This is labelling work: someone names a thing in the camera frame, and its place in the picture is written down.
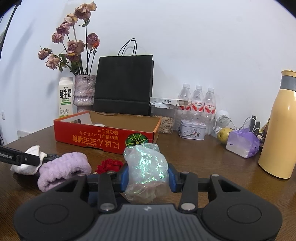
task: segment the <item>white box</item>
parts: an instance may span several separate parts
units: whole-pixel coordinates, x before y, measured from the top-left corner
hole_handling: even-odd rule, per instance
[[[59,116],[73,114],[73,77],[59,79]]]
[[[206,127],[204,123],[181,120],[181,125],[178,129],[179,136],[185,139],[204,140]]]
[[[191,100],[182,100],[182,99],[169,99],[169,98],[155,98],[150,97],[150,102],[152,103],[162,103],[162,104],[171,104],[175,106],[191,106]]]

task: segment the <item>red flower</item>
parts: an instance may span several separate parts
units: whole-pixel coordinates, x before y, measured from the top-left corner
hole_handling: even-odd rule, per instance
[[[94,42],[94,44],[93,44],[93,48],[94,48],[94,49],[95,49],[95,48],[98,48],[99,45],[100,45],[100,40]]]
[[[120,168],[122,168],[123,162],[117,161],[113,159],[107,159],[105,161],[102,161],[102,165],[97,166],[96,173],[101,174],[107,171],[115,171],[118,172]]]

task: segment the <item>water bottle label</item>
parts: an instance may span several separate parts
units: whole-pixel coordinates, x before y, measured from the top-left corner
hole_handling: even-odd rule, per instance
[[[192,109],[196,111],[203,111],[204,103],[202,101],[195,101],[192,103]]]
[[[179,106],[179,110],[191,110],[191,105],[182,105]]]
[[[211,104],[205,103],[205,112],[210,114],[215,114],[216,106]]]

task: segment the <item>white paper box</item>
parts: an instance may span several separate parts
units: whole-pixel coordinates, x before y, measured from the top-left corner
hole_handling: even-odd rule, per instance
[[[73,77],[59,79],[59,116],[73,114]]]

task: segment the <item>red rose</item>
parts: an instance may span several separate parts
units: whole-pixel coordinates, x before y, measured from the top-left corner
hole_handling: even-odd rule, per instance
[[[122,168],[123,162],[117,161],[113,159],[107,159],[105,161],[102,161],[102,165],[97,166],[96,173],[101,174],[107,171],[115,171],[118,172],[120,168]]]

